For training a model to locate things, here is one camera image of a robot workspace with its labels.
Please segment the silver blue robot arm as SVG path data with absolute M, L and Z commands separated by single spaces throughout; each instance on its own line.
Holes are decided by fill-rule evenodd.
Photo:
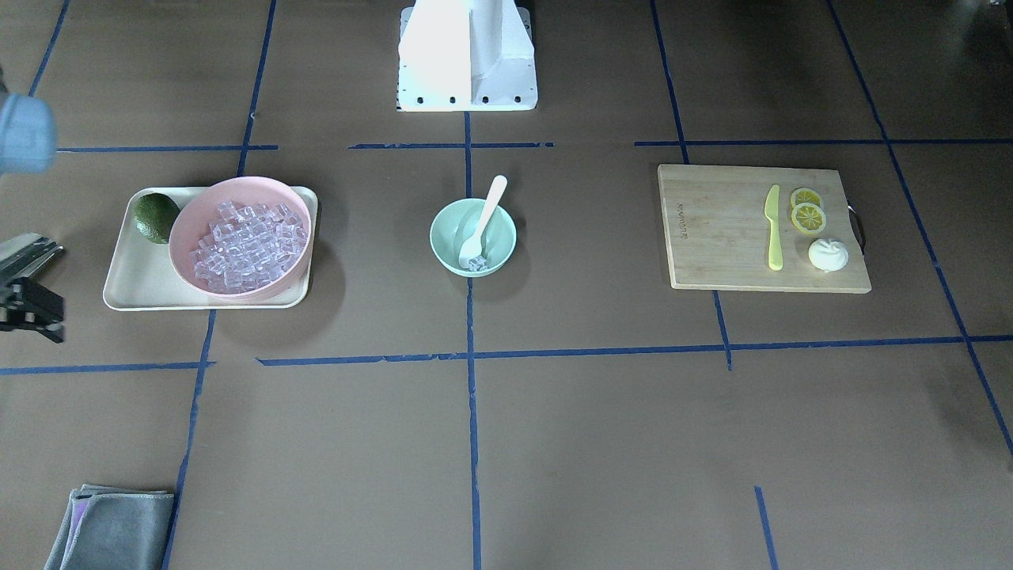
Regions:
M 1 173 L 42 173 L 57 152 L 57 127 L 50 105 L 11 93 L 1 82 Z

